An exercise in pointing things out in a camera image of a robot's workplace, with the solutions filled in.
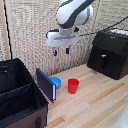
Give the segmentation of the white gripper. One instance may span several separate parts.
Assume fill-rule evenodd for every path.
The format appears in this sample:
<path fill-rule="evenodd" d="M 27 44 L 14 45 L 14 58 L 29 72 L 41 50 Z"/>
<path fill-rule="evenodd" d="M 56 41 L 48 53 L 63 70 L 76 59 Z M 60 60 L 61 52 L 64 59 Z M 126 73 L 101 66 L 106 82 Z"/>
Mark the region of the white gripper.
<path fill-rule="evenodd" d="M 46 34 L 46 44 L 48 47 L 60 47 L 73 45 L 79 41 L 79 33 L 73 32 L 70 35 L 62 35 L 59 30 L 52 30 Z M 70 47 L 66 47 L 66 54 L 70 53 Z M 57 56 L 57 50 L 53 48 L 53 55 Z"/>

